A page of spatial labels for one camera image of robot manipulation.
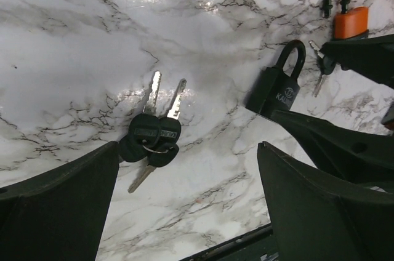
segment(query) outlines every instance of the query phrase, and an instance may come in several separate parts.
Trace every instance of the silver key blade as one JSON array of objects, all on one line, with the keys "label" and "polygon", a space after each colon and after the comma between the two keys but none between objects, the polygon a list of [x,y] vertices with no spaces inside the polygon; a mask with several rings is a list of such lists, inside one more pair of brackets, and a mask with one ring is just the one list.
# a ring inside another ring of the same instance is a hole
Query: silver key blade
[{"label": "silver key blade", "polygon": [[151,92],[148,97],[147,104],[143,108],[143,113],[155,115],[156,113],[156,101],[158,100],[159,88],[161,82],[161,72],[156,71],[152,78]]},{"label": "silver key blade", "polygon": [[309,41],[309,44],[312,47],[312,49],[315,50],[315,52],[318,54],[318,56],[323,59],[324,54],[322,52],[320,52],[320,47],[314,41]]},{"label": "silver key blade", "polygon": [[315,87],[315,91],[313,92],[313,96],[315,96],[315,98],[318,96],[318,94],[319,94],[319,92],[321,90],[321,87],[323,86],[323,84],[326,81],[327,77],[328,77],[328,75],[326,75],[326,74],[320,74],[318,83],[316,84],[316,87]]},{"label": "silver key blade", "polygon": [[181,79],[178,88],[174,93],[174,98],[172,99],[170,110],[168,111],[167,117],[179,119],[180,114],[180,99],[182,98],[183,92],[186,88],[186,79]]},{"label": "silver key blade", "polygon": [[155,167],[147,165],[145,167],[145,170],[143,170],[143,173],[141,174],[140,177],[138,177],[132,185],[130,185],[128,192],[129,193],[133,193],[141,184],[142,182],[145,181],[146,178],[148,178],[148,176],[154,171],[156,170]]}]

